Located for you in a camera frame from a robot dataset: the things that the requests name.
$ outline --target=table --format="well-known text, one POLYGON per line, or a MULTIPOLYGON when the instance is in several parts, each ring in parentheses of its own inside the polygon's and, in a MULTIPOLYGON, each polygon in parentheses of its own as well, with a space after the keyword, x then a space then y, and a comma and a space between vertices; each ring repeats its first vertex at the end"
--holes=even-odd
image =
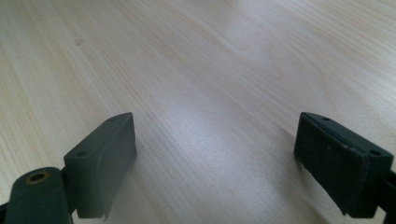
POLYGON ((109 223, 384 217, 343 217, 293 145, 308 111, 396 153, 392 0, 4 0, 0 68, 1 203, 132 111, 138 158, 109 223))

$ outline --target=round hole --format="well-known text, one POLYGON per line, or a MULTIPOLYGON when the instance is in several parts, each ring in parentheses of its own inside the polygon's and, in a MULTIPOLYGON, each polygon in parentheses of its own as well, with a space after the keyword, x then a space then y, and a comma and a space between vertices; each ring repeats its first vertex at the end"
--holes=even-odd
POLYGON ((377 152, 377 151, 374 151, 374 150, 370 150, 370 153, 371 153, 372 155, 375 155, 375 156, 381 155, 381 153, 379 153, 379 152, 377 152))
POLYGON ((85 152, 85 151, 80 151, 78 154, 77 154, 77 156, 79 156, 79 157, 83 157, 83 156, 86 156, 87 155, 87 153, 85 152))
POLYGON ((47 179, 49 176, 50 176, 50 173, 48 173, 48 172, 40 172, 40 173, 32 174, 26 178, 26 184, 35 185, 35 184, 41 183, 45 179, 47 179))

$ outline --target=light wood grain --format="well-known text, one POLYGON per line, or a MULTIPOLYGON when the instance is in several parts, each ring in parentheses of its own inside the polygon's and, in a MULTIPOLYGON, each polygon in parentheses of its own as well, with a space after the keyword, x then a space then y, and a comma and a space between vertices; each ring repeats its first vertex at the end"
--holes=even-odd
POLYGON ((3 0, 0 201, 132 111, 109 223, 380 223, 343 217, 292 151, 309 111, 396 153, 395 71, 392 0, 3 0))

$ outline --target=wooden surface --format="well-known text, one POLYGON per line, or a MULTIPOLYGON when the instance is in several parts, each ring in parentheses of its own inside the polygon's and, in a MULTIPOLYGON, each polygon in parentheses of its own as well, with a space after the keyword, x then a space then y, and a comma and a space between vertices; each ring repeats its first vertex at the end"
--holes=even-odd
POLYGON ((3 0, 0 201, 132 111, 109 223, 380 223, 343 217, 292 151, 309 111, 396 153, 395 71, 392 0, 3 0))

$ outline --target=tabletop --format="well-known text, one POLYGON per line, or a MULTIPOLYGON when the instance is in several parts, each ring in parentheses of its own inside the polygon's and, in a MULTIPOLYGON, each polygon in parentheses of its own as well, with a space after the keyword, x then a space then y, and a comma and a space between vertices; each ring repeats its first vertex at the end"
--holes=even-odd
POLYGON ((396 153, 395 86, 392 0, 3 0, 0 203, 131 111, 108 223, 381 223, 344 217, 293 147, 307 111, 396 153))

